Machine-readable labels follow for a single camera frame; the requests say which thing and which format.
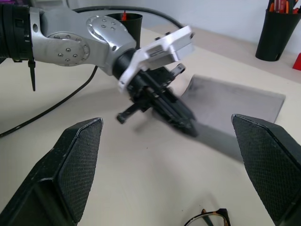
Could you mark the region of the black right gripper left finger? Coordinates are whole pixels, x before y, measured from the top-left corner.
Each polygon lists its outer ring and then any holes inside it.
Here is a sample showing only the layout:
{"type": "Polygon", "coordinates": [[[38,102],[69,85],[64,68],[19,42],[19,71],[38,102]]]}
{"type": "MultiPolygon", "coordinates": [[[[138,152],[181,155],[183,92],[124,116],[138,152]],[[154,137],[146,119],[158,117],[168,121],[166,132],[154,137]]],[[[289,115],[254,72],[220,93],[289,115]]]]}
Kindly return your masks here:
{"type": "Polygon", "coordinates": [[[65,129],[0,213],[0,226],[77,226],[92,183],[102,118],[65,129]]]}

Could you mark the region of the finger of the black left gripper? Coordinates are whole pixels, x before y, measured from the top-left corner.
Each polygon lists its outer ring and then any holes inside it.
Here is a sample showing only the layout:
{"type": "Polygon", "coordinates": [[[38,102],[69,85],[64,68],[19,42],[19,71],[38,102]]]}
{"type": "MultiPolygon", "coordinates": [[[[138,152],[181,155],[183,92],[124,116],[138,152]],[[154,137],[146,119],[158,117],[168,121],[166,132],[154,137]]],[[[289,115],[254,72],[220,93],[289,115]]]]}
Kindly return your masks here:
{"type": "Polygon", "coordinates": [[[193,112],[172,91],[165,90],[166,113],[164,119],[173,126],[192,126],[195,120],[193,112]]]}
{"type": "Polygon", "coordinates": [[[159,118],[173,129],[190,137],[198,136],[195,115],[186,105],[182,103],[157,103],[152,104],[151,107],[159,115],[159,118]]]}

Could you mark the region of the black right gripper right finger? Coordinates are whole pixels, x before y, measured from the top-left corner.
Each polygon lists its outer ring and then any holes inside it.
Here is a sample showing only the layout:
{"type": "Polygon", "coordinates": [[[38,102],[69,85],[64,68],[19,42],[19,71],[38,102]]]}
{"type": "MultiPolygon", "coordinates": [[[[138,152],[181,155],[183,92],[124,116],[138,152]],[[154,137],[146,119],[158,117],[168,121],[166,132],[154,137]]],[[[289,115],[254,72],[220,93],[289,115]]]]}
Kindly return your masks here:
{"type": "Polygon", "coordinates": [[[233,114],[247,174],[275,226],[301,226],[301,145],[281,126],[233,114]]]}

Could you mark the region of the grey cloth mat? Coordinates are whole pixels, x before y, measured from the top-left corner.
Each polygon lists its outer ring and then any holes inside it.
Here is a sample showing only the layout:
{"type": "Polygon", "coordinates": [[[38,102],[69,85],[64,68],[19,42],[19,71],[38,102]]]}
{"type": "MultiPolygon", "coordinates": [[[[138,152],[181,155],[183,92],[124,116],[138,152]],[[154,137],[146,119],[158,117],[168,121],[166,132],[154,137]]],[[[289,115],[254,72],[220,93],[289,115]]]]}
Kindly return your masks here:
{"type": "Polygon", "coordinates": [[[242,161],[231,123],[233,114],[275,122],[285,95],[193,75],[181,96],[196,117],[194,139],[242,161]]]}

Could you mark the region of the black cup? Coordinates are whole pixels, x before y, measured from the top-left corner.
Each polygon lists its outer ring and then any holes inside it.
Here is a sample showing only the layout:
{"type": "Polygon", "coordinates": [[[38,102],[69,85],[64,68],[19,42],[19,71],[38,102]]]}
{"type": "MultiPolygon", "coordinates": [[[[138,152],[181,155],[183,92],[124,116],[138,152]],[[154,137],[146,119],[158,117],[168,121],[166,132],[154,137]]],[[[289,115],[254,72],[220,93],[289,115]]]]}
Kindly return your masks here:
{"type": "Polygon", "coordinates": [[[301,14],[281,14],[266,10],[255,57],[268,62],[278,61],[292,35],[301,14]]]}
{"type": "Polygon", "coordinates": [[[121,21],[122,14],[123,13],[114,13],[109,14],[108,16],[120,21],[126,27],[127,31],[136,41],[136,49],[139,49],[143,16],[140,14],[127,12],[127,20],[121,21]]]}

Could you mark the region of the tortoiseshell glasses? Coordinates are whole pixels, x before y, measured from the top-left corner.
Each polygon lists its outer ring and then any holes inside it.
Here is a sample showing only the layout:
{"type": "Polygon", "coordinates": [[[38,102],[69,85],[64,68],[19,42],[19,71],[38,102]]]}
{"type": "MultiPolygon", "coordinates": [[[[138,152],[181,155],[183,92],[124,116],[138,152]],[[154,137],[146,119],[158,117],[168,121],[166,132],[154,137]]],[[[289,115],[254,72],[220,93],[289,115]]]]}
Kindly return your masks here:
{"type": "Polygon", "coordinates": [[[211,212],[202,209],[200,214],[189,219],[184,226],[231,226],[231,223],[225,208],[211,212]]]}

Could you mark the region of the red block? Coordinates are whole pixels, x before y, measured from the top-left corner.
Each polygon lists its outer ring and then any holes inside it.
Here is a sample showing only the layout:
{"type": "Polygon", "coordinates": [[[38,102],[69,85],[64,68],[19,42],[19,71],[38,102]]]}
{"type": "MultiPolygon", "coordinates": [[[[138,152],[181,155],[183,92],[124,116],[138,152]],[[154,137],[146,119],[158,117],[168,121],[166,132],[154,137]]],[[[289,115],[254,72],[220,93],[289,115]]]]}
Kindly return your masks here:
{"type": "Polygon", "coordinates": [[[301,71],[301,53],[297,56],[296,61],[293,64],[293,69],[301,71]]]}

